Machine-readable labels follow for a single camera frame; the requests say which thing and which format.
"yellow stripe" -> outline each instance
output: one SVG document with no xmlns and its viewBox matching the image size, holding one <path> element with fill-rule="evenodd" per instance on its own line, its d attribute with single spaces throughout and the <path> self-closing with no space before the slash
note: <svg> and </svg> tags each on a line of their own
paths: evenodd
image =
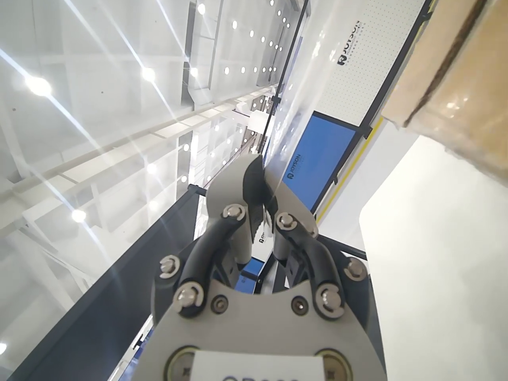
<svg viewBox="0 0 508 381">
<path fill-rule="evenodd" d="M 325 207 L 323 208 L 323 211 L 317 216 L 317 219 L 316 219 L 317 223 L 319 223 L 321 218 L 323 218 L 323 215 L 325 214 L 325 212 L 328 210 L 328 208 L 332 204 L 333 200 L 335 199 L 335 197 L 339 193 L 339 190 L 341 190 L 341 187 L 344 185 L 345 181 L 348 179 L 348 177 L 351 174 L 351 172 L 353 171 L 354 167 L 357 165 L 357 162 L 360 160 L 361 156 L 365 152 L 365 150 L 367 148 L 367 145 L 369 145 L 370 141 L 372 141 L 372 138 L 373 138 L 374 134 L 377 132 L 377 130 L 379 129 L 379 127 L 381 126 L 382 123 L 383 123 L 383 117 L 381 116 L 379 118 L 379 120 L 376 122 L 376 125 L 374 125 L 374 128 L 372 128 L 372 131 L 370 132 L 370 135 L 367 138 L 367 141 L 365 141 L 365 144 L 363 144 L 361 149 L 358 151 L 358 154 L 354 158 L 353 162 L 351 163 L 350 167 L 345 172 L 343 178 L 341 179 L 341 182 L 337 185 L 337 187 L 335 187 L 335 190 L 333 191 L 332 197 L 326 203 Z"/>
</svg>

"black cable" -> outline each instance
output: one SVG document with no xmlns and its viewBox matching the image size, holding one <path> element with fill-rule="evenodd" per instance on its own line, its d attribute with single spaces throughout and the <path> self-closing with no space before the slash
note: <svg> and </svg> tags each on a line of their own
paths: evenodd
<svg viewBox="0 0 508 381">
<path fill-rule="evenodd" d="M 303 6 L 300 11 L 300 17 L 298 18 L 298 23 L 296 24 L 296 29 L 294 30 L 294 35 L 292 37 L 291 45 L 289 47 L 289 52 L 287 53 L 286 61 L 284 63 L 283 72 L 281 74 L 279 84 L 277 85 L 277 91 L 275 92 L 275 96 L 272 98 L 272 107 L 270 108 L 270 113 L 268 115 L 268 120 L 266 121 L 265 130 L 263 131 L 263 136 L 261 137 L 261 143 L 259 144 L 259 147 L 258 147 L 258 154 L 261 153 L 261 151 L 263 150 L 263 147 L 265 146 L 265 137 L 266 137 L 266 132 L 268 131 L 268 125 L 270 124 L 270 119 L 272 118 L 272 115 L 278 105 L 278 103 L 276 103 L 276 100 L 279 98 L 279 93 L 281 92 L 281 87 L 283 85 L 284 75 L 287 71 L 287 66 L 289 65 L 289 60 L 291 57 L 292 49 L 294 48 L 294 43 L 296 42 L 296 38 L 298 36 L 298 31 L 300 30 L 300 26 L 302 25 L 303 16 L 305 15 L 305 11 L 307 10 L 308 3 L 309 3 L 309 0 L 303 1 Z"/>
</svg>

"screw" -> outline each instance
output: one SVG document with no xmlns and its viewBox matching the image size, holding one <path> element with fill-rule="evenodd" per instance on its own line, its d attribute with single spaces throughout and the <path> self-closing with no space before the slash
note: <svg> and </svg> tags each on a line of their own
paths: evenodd
<svg viewBox="0 0 508 381">
<path fill-rule="evenodd" d="M 160 265 L 160 271 L 163 273 L 171 273 L 175 270 L 175 267 L 175 261 L 173 259 L 169 259 Z"/>
<path fill-rule="evenodd" d="M 342 301 L 341 296 L 339 295 L 338 292 L 326 290 L 325 292 L 323 292 L 321 297 L 323 298 L 323 304 L 325 305 L 326 308 L 328 308 L 328 310 L 336 311 L 339 308 L 341 308 Z"/>
<path fill-rule="evenodd" d="M 309 303 L 301 296 L 294 297 L 291 301 L 291 310 L 297 316 L 304 316 L 309 311 Z"/>
<path fill-rule="evenodd" d="M 196 296 L 195 290 L 186 288 L 178 294 L 177 301 L 182 307 L 190 307 L 196 303 Z"/>
<path fill-rule="evenodd" d="M 237 218 L 242 213 L 242 210 L 238 206 L 230 206 L 227 209 L 227 216 L 232 216 L 233 218 Z"/>
<path fill-rule="evenodd" d="M 223 314 L 227 310 L 227 306 L 229 305 L 229 302 L 227 301 L 227 298 L 223 295 L 217 295 L 211 303 L 212 311 L 215 314 Z"/>
</svg>

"joyson logo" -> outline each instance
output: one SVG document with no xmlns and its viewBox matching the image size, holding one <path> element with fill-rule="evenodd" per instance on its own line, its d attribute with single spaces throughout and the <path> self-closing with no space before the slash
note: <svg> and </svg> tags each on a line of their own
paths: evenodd
<svg viewBox="0 0 508 381">
<path fill-rule="evenodd" d="M 292 160 L 292 164 L 289 167 L 289 172 L 286 175 L 288 179 L 294 178 L 294 174 L 298 170 L 298 162 L 301 161 L 301 159 L 302 157 L 300 156 L 300 154 L 296 154 L 296 156 Z"/>
<path fill-rule="evenodd" d="M 354 25 L 354 29 L 352 30 L 348 41 L 346 42 L 343 52 L 339 56 L 339 60 L 337 61 L 338 65 L 345 65 L 348 62 L 348 58 L 352 55 L 356 45 L 358 43 L 358 38 L 363 32 L 363 27 L 365 23 L 360 22 L 359 20 Z"/>
</svg>

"label sticker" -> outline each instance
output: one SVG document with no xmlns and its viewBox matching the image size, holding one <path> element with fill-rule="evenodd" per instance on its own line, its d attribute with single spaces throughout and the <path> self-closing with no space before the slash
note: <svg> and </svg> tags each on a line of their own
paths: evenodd
<svg viewBox="0 0 508 381">
<path fill-rule="evenodd" d="M 321 356 L 196 351 L 190 381 L 323 381 Z"/>
</svg>

